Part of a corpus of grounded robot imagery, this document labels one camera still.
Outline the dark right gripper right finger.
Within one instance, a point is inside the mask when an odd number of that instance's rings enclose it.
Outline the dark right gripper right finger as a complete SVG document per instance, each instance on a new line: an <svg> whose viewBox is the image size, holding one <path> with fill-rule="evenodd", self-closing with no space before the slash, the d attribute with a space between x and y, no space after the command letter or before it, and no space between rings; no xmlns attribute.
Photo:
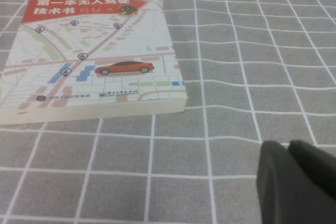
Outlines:
<svg viewBox="0 0 336 224"><path fill-rule="evenodd" d="M288 152L306 176L335 199L335 157L301 140L290 141Z"/></svg>

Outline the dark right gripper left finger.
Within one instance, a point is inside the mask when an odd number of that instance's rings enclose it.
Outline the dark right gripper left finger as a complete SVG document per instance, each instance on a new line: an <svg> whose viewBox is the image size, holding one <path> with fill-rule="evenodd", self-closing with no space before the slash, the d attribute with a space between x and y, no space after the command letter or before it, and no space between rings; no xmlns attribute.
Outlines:
<svg viewBox="0 0 336 224"><path fill-rule="evenodd" d="M335 223L335 199L278 142L262 143L256 186L263 223Z"/></svg>

